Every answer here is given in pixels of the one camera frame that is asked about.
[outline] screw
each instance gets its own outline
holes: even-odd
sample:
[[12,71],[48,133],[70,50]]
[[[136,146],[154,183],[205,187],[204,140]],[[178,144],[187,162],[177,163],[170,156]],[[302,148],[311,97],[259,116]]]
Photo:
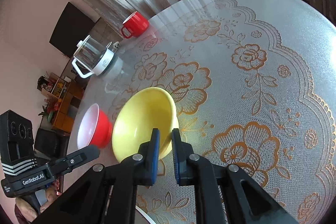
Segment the screw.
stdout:
[[141,154],[134,154],[132,158],[133,160],[142,160],[143,157]]
[[197,154],[190,154],[189,159],[191,159],[191,160],[199,160],[200,157]]
[[229,170],[231,172],[237,172],[239,170],[239,167],[235,164],[231,164],[231,165],[229,165]]
[[101,164],[96,164],[96,165],[93,166],[94,172],[100,172],[101,170],[103,170],[103,168],[104,167]]

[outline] camera lens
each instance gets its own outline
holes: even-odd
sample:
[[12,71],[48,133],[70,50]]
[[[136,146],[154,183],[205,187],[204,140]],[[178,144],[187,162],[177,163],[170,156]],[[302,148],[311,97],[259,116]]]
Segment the camera lens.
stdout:
[[21,138],[24,139],[26,137],[26,128],[23,124],[20,125],[19,131],[20,131]]
[[16,124],[15,124],[15,122],[12,122],[12,123],[10,124],[10,129],[11,129],[11,132],[13,133],[13,135],[16,135],[16,134],[17,134]]
[[31,130],[31,128],[28,128],[28,129],[27,129],[27,135],[28,135],[28,138],[30,138],[30,139],[32,138],[33,135],[32,135],[32,130]]

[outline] wall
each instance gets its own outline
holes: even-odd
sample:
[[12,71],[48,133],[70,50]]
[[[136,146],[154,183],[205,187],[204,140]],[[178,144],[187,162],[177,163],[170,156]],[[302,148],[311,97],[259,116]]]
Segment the wall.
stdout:
[[[0,0],[0,114],[12,109],[33,123],[36,135],[44,97],[36,89],[45,71],[61,74],[68,58],[49,44],[70,1],[93,21],[99,15],[82,0]],[[0,180],[4,178],[0,168]],[[0,203],[13,223],[15,200],[0,190]]]

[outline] bowl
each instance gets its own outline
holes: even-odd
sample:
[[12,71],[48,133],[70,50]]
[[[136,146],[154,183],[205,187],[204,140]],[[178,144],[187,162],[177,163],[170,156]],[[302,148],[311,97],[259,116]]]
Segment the bowl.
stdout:
[[112,148],[118,162],[136,154],[140,144],[151,139],[153,128],[160,130],[159,159],[171,151],[171,131],[178,128],[176,106],[164,89],[139,91],[121,109],[113,129]]
[[77,147],[81,149],[89,144],[98,148],[104,148],[112,135],[112,123],[107,115],[99,109],[98,104],[93,104],[85,112],[79,126],[77,135]]

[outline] television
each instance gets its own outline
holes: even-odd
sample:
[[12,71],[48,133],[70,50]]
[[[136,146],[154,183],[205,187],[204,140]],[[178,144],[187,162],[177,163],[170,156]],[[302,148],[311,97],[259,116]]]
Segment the television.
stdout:
[[71,58],[79,40],[85,39],[94,25],[92,19],[68,2],[57,21],[49,43]]

